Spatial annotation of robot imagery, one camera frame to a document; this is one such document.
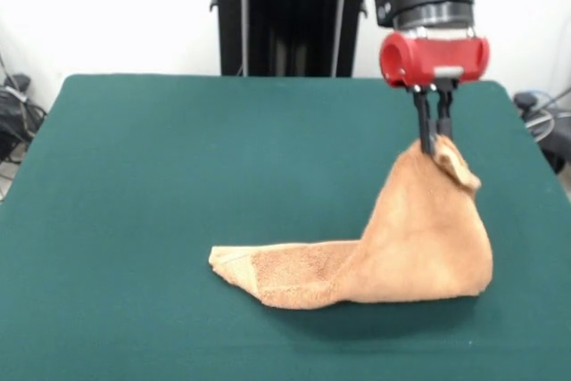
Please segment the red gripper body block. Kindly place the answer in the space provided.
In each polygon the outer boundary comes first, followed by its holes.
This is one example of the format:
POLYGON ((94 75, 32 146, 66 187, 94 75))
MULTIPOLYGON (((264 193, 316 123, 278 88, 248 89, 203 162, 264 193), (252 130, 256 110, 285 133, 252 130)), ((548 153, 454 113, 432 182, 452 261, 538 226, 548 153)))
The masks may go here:
POLYGON ((381 73, 392 87, 428 86, 438 79, 480 79, 490 46, 485 38, 433 39, 390 34, 379 53, 381 73))

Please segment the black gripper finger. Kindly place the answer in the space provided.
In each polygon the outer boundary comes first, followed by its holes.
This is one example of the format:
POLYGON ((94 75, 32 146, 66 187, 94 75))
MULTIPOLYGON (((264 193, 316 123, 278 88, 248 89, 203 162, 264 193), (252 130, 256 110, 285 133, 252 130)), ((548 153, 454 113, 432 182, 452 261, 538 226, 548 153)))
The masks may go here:
POLYGON ((431 119, 427 91, 420 87, 412 88, 414 104, 418 113, 418 130, 422 153, 434 153, 434 123, 431 119))
POLYGON ((451 104, 453 101, 454 86, 437 86, 439 95, 437 104, 438 119, 436 128, 439 135, 452 136, 451 104))

